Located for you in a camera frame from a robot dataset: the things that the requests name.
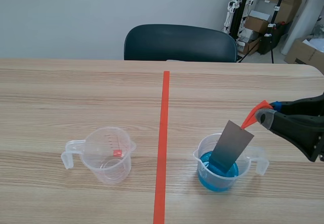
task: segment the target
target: blue gripper part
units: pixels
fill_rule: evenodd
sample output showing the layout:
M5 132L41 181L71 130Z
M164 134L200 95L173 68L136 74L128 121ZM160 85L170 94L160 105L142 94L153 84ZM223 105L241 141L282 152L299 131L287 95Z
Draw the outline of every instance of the blue gripper part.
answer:
M281 111L281 107L282 107L282 103L280 101L275 101L272 103L273 105L273 109L280 112Z

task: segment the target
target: white wall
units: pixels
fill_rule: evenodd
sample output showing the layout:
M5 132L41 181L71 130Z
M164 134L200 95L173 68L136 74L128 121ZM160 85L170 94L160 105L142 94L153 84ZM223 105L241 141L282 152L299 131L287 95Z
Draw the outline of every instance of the white wall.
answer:
M146 23L221 29L230 0L0 0L0 57L123 59Z

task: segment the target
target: red tape line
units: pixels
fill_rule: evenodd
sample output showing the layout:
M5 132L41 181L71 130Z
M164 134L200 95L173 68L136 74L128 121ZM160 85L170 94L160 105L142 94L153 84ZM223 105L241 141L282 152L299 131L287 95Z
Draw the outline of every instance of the red tape line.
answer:
M163 73L153 224L165 223L170 71Z

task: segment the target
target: measuring cup handle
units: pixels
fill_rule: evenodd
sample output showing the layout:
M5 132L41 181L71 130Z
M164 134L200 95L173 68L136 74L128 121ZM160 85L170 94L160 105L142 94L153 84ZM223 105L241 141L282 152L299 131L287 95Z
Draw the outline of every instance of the measuring cup handle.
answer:
M264 175L268 169L269 161L265 158L264 149L261 147L247 147L247 156L253 162L257 162L256 173L259 175Z
M66 144L65 152L61 155L62 162L66 169L74 166L72 154L82 154L85 142L85 140L72 140Z

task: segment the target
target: measuring cup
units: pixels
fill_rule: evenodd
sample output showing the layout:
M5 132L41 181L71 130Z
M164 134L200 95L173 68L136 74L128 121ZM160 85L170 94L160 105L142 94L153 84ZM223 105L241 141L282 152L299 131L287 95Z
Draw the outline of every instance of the measuring cup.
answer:
M85 140L72 140L65 146L61 159L66 169L73 167L72 154L80 159L105 184L124 180L131 171L131 152L136 148L129 135L117 127L96 130Z
M193 152L193 156L198 161L198 179L203 186L216 192L226 191L248 172L251 162L257 162L256 172L259 175L265 174L269 161L264 158L264 151L260 147L248 146L227 173L212 166L208 168L209 156L220 136L221 133L208 135L200 142L198 149Z

